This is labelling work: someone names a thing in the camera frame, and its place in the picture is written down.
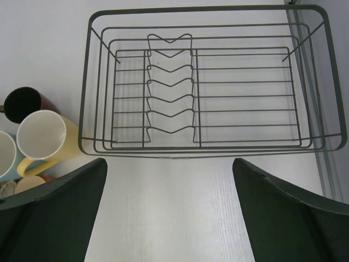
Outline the yellow ceramic mug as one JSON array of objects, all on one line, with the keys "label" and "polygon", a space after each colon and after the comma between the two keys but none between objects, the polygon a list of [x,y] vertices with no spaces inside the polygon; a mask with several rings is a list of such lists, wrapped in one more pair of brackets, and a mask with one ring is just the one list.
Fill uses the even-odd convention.
[{"label": "yellow ceramic mug", "polygon": [[39,110],[28,115],[17,130],[16,142],[25,156],[17,166],[17,173],[21,177],[38,175],[82,153],[78,126],[50,110]]}]

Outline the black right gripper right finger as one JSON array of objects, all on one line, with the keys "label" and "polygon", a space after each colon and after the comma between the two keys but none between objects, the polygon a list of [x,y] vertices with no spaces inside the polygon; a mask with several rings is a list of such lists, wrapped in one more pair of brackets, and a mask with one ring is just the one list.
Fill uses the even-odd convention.
[{"label": "black right gripper right finger", "polygon": [[348,205],[243,158],[232,165],[255,261],[348,261]]}]

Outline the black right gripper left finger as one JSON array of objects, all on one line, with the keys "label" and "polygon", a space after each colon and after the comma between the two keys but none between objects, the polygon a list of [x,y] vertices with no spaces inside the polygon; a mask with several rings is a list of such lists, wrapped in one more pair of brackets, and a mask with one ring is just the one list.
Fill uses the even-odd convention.
[{"label": "black right gripper left finger", "polygon": [[106,177],[97,158],[1,199],[1,261],[84,261]]}]

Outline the light blue ceramic mug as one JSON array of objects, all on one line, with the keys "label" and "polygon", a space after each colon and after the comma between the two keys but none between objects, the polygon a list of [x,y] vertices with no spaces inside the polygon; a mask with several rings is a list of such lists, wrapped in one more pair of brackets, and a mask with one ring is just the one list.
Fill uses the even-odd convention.
[{"label": "light blue ceramic mug", "polygon": [[[28,136],[20,135],[21,148],[29,155],[33,155],[38,139],[29,141]],[[1,131],[1,182],[20,180],[23,177],[17,173],[17,167],[26,156],[17,145],[16,134]]]}]

